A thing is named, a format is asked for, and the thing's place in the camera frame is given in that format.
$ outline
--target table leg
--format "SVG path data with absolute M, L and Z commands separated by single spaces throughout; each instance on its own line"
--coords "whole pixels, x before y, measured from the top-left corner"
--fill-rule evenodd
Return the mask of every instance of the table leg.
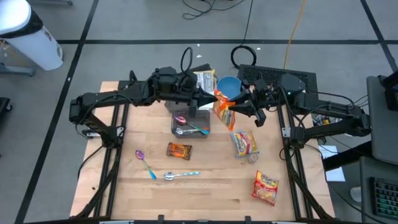
M 341 152 L 334 156 L 331 156 L 323 160 L 323 166 L 325 171 L 333 170 L 341 166 L 345 166 L 356 161 L 359 161 L 361 156 L 373 157 L 372 156 L 372 141 L 360 144 L 354 148 L 351 148 L 345 152 Z

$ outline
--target wooden table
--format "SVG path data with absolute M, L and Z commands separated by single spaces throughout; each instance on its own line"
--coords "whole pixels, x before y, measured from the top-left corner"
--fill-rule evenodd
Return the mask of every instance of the wooden table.
M 117 86 L 117 82 L 103 82 L 101 91 L 112 91 Z M 150 107 L 130 107 L 112 219 L 156 220 L 163 214 L 166 220 L 244 220 L 246 215 L 255 221 L 295 220 L 286 164 L 279 159 L 282 138 L 276 112 L 265 111 L 267 119 L 261 128 L 256 127 L 253 117 L 236 114 L 234 130 L 252 130 L 260 149 L 259 160 L 250 164 L 247 158 L 235 158 L 230 133 L 215 114 L 210 116 L 211 133 L 206 139 L 177 139 L 170 131 L 171 114 L 164 102 Z M 106 124 L 111 123 L 112 113 L 113 107 L 95 111 Z M 311 125 L 308 117 L 305 126 Z M 169 142 L 192 145 L 190 161 L 166 156 Z M 316 140 L 307 144 L 318 147 Z M 85 157 L 100 145 L 99 138 L 89 140 Z M 137 149 L 145 153 L 146 162 L 157 180 L 150 178 L 142 161 L 135 157 Z M 76 215 L 88 203 L 95 193 L 93 187 L 98 189 L 104 152 L 102 150 L 82 169 L 71 215 Z M 302 149 L 301 153 L 309 190 L 325 211 L 334 216 L 320 153 L 310 147 Z M 257 170 L 279 180 L 275 207 L 251 197 Z M 164 180 L 164 173 L 170 171 L 200 171 L 201 174 Z M 302 194 L 297 189 L 304 217 Z M 101 214 L 104 214 L 107 196 L 106 192 Z

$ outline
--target gray floor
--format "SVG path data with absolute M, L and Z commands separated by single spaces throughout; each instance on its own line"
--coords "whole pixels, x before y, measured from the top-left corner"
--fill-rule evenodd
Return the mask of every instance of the gray floor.
M 189 2 L 204 7 L 202 2 Z M 93 0 L 74 0 L 74 6 L 40 1 L 31 3 L 56 39 L 78 40 Z M 216 2 L 218 8 L 230 4 L 223 0 Z M 398 2 L 368 0 L 368 4 L 384 38 L 398 39 L 395 23 Z M 181 14 L 192 11 L 181 1 L 99 0 L 87 39 L 241 39 L 249 5 L 250 1 L 245 1 L 230 11 L 212 11 L 186 21 Z M 288 39 L 299 10 L 300 1 L 254 0 L 247 39 Z M 360 1 L 308 0 L 295 39 L 377 38 Z M 210 63 L 220 77 L 237 74 L 229 61 L 230 51 L 235 47 L 231 44 L 84 45 L 26 222 L 68 218 L 75 193 L 76 172 L 86 144 L 68 121 L 70 100 L 84 92 L 98 91 L 102 81 L 126 79 L 130 69 L 135 71 L 138 79 L 147 78 L 156 67 L 171 65 L 178 69 L 181 54 L 188 46 L 193 47 L 193 66 Z M 258 65 L 283 66 L 286 45 L 250 46 L 260 48 L 256 50 Z M 45 72 L 38 68 L 32 78 L 0 75 L 0 96 L 10 97 L 14 104 L 14 110 L 0 126 L 0 223 L 13 223 L 15 220 L 77 45 L 65 44 L 62 47 L 65 63 L 57 70 Z M 398 45 L 389 45 L 389 49 L 393 56 L 398 57 Z M 12 55 L 2 57 L 1 53 L 0 62 L 10 65 L 33 65 L 23 56 L 20 60 Z M 250 63 L 251 56 L 240 52 L 236 61 Z M 320 91 L 339 92 L 352 99 L 366 94 L 367 76 L 392 72 L 380 45 L 292 45 L 287 68 L 315 72 Z M 344 135 L 336 138 L 349 146 L 369 140 L 369 137 Z M 333 139 L 328 139 L 328 144 L 336 144 L 339 151 L 347 150 Z M 330 185 L 350 200 L 348 190 L 359 185 L 359 165 L 352 164 L 343 169 L 347 181 Z M 332 190 L 331 195 L 338 218 L 361 221 L 360 214 L 349 208 Z

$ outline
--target keyboard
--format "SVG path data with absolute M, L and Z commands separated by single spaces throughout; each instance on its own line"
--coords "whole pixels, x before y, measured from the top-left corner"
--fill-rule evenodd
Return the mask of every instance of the keyboard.
M 296 77 L 299 77 L 299 79 L 306 84 L 306 88 L 317 91 L 317 75 L 310 72 L 299 72 L 254 65 L 240 65 L 238 79 L 245 79 L 250 85 L 253 85 L 254 81 L 259 79 L 263 79 L 267 84 L 273 84 L 277 83 L 281 76 L 285 73 L 290 73 Z
M 398 182 L 371 177 L 373 214 L 398 219 Z

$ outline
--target blue cup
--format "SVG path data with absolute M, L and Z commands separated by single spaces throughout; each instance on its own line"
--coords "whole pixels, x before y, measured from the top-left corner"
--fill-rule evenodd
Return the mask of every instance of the blue cup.
M 218 80 L 217 89 L 228 99 L 232 99 L 241 93 L 242 81 L 236 77 L 224 77 Z

